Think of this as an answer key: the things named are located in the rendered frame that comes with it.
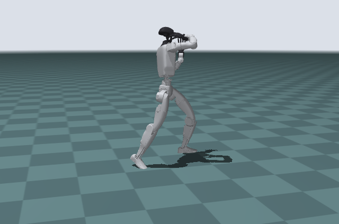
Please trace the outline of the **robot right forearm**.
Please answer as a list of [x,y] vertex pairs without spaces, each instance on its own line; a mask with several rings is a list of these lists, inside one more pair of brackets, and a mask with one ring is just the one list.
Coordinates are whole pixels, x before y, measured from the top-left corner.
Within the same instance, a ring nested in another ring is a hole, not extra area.
[[184,36],[188,38],[188,41],[189,41],[190,43],[195,43],[195,42],[197,42],[197,39],[194,37],[193,34],[191,34],[191,35],[185,34]]

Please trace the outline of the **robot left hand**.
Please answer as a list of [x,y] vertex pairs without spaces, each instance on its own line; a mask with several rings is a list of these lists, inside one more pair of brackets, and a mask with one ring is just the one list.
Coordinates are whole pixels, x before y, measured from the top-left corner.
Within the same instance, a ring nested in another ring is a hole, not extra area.
[[[181,42],[181,38],[180,38],[180,42]],[[182,42],[183,42],[183,40],[182,40]],[[186,42],[186,41],[184,41],[184,42]],[[178,38],[178,43],[179,43],[179,38]],[[183,57],[184,57],[184,52],[183,52],[184,50],[178,50],[178,57],[179,57],[179,53],[183,53]]]

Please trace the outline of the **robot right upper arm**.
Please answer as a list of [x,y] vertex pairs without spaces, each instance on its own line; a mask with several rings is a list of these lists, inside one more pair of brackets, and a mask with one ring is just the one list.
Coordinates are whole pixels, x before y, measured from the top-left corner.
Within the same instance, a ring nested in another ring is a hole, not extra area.
[[167,51],[169,52],[177,52],[178,50],[185,50],[185,49],[196,49],[197,48],[197,42],[195,43],[187,43],[187,42],[172,42],[167,46]]

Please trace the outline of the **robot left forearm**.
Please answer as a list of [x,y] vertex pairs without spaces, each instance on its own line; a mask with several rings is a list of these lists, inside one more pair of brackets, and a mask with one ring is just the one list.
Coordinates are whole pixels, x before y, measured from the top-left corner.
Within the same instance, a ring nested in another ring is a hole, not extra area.
[[176,61],[175,63],[175,70],[179,69],[181,63],[183,63],[184,59],[183,59],[183,53],[179,53],[179,58],[178,61]]

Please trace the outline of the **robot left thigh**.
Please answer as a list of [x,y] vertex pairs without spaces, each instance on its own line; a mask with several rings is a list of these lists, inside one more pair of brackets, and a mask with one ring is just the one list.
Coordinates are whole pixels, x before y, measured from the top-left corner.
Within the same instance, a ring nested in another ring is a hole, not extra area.
[[[176,99],[175,99],[176,98]],[[195,115],[188,100],[175,88],[173,88],[172,96],[169,100],[175,99],[176,105],[187,115],[184,122],[186,125],[192,126],[195,124]]]

